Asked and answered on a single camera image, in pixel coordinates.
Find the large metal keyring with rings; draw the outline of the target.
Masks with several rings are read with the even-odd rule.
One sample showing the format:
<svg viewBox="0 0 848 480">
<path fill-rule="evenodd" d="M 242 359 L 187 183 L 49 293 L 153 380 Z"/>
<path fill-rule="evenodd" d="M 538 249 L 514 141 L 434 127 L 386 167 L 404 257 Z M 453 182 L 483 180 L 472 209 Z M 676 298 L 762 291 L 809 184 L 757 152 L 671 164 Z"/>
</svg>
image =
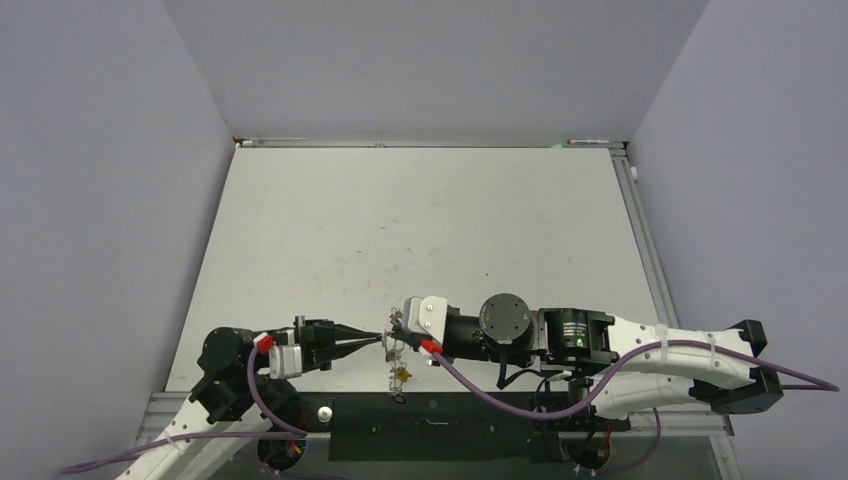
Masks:
<svg viewBox="0 0 848 480">
<path fill-rule="evenodd" d="M 389 327 L 382 335 L 382 347 L 385 362 L 389 365 L 388 393 L 397 404 L 406 404 L 407 400 L 403 392 L 404 385 L 408 382 L 411 374 L 407 370 L 407 364 L 402 359 L 405 344 L 391 336 L 400 328 L 402 311 L 393 307 L 389 314 Z"/>
</svg>

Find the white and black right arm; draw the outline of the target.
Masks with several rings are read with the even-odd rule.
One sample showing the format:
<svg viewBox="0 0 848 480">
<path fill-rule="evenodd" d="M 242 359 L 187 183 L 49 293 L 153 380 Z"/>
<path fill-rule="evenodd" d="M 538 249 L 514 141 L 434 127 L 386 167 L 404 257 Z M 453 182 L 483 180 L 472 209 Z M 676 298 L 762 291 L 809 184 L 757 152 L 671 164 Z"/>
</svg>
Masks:
<svg viewBox="0 0 848 480">
<path fill-rule="evenodd" d="M 393 313 L 388 336 L 447 370 L 490 406 L 534 421 L 567 418 L 589 428 L 634 411 L 704 404 L 718 414 L 765 412 L 784 395 L 759 321 L 710 332 L 646 324 L 596 310 L 531 309 L 520 297 L 495 294 L 475 316 L 442 297 L 411 297 Z M 568 381 L 565 408 L 519 408 L 484 392 L 455 360 L 539 365 L 545 380 Z"/>
</svg>

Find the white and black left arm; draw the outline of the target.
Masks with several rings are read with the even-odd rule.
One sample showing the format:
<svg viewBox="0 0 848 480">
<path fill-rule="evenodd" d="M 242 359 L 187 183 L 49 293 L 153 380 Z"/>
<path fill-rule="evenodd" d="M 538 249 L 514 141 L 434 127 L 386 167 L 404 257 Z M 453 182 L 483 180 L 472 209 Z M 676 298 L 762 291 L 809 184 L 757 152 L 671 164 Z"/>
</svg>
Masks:
<svg viewBox="0 0 848 480">
<path fill-rule="evenodd" d="M 207 479 L 249 441 L 300 447 L 325 432 L 332 404 L 293 380 L 380 342 L 381 334 L 298 317 L 290 327 L 219 327 L 204 339 L 201 376 L 159 436 L 128 454 L 123 479 Z"/>
</svg>

